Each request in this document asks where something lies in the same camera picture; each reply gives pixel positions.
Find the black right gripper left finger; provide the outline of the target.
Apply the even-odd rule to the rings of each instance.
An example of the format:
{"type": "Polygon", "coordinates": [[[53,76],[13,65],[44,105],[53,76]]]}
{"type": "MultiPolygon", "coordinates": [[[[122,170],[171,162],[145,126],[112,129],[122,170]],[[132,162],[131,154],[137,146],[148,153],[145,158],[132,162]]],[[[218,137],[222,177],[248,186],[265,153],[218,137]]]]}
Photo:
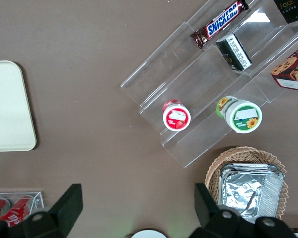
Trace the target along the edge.
{"type": "Polygon", "coordinates": [[[10,238],[66,238],[83,210],[82,186],[72,184],[48,210],[9,229],[10,238]]]}

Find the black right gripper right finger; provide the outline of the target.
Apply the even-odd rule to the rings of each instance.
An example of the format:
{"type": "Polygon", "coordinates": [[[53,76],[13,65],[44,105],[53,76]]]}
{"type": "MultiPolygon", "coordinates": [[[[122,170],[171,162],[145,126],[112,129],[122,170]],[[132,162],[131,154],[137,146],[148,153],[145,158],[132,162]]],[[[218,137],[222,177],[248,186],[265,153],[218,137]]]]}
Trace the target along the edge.
{"type": "Polygon", "coordinates": [[[219,208],[203,183],[195,184],[194,206],[200,226],[192,238],[294,238],[288,225],[272,217],[250,223],[229,207],[219,208]]]}

